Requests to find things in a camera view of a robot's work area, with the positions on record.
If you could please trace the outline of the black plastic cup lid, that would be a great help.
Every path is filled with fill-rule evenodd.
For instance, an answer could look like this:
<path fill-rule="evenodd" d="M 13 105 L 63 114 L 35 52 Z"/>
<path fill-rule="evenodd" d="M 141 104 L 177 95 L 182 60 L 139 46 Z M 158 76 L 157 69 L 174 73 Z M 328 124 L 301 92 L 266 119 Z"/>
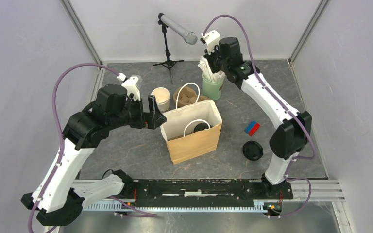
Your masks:
<path fill-rule="evenodd" d="M 199 132 L 199 131 L 204 131 L 204 130 L 208 130 L 210 129 L 211 126 L 208 125 L 207 123 L 199 123 L 195 126 L 195 128 L 193 129 L 193 132 L 196 133 L 196 132 Z"/>

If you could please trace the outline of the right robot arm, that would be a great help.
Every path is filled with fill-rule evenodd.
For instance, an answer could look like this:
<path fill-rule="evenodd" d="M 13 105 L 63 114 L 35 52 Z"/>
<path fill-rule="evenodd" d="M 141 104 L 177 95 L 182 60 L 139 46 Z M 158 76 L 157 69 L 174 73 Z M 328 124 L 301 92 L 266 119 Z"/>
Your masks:
<path fill-rule="evenodd" d="M 288 104 L 266 81 L 251 61 L 244 61 L 235 37 L 203 36 L 204 57 L 212 73 L 222 71 L 236 87 L 249 95 L 267 114 L 275 132 L 269 144 L 273 152 L 269 167 L 262 176 L 261 192 L 274 198 L 281 191 L 288 166 L 310 142 L 312 117 Z"/>

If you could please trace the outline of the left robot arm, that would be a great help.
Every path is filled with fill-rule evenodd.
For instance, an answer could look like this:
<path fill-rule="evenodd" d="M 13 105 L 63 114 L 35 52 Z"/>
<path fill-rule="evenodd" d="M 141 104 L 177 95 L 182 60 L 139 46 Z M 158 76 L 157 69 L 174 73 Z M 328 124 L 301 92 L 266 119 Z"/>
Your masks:
<path fill-rule="evenodd" d="M 84 208 L 104 198 L 132 194 L 132 179 L 121 170 L 82 188 L 72 184 L 83 163 L 112 130 L 123 126 L 156 129 L 166 122 L 156 98 L 149 95 L 148 103 L 149 111 L 144 112 L 140 98 L 124 86 L 109 84 L 98 90 L 95 101 L 69 118 L 50 170 L 34 192 L 21 198 L 41 225 L 66 226 Z"/>

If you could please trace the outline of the white paper cup printed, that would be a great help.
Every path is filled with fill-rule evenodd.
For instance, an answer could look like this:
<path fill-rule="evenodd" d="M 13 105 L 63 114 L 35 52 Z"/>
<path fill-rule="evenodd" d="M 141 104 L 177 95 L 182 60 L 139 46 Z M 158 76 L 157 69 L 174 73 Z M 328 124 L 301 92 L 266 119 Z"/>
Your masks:
<path fill-rule="evenodd" d="M 164 87 L 158 87 L 151 92 L 155 96 L 159 110 L 164 113 L 170 108 L 170 92 Z"/>

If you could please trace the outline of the brown paper bag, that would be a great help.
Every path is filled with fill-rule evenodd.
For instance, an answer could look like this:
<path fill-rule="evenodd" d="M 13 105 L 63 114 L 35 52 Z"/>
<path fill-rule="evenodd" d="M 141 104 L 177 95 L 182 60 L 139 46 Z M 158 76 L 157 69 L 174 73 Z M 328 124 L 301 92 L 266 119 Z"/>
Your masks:
<path fill-rule="evenodd" d="M 170 159 L 178 164 L 215 151 L 218 145 L 222 118 L 213 100 L 205 100 L 163 114 L 167 122 L 160 126 Z M 194 133 L 199 123 L 207 123 L 210 129 Z"/>

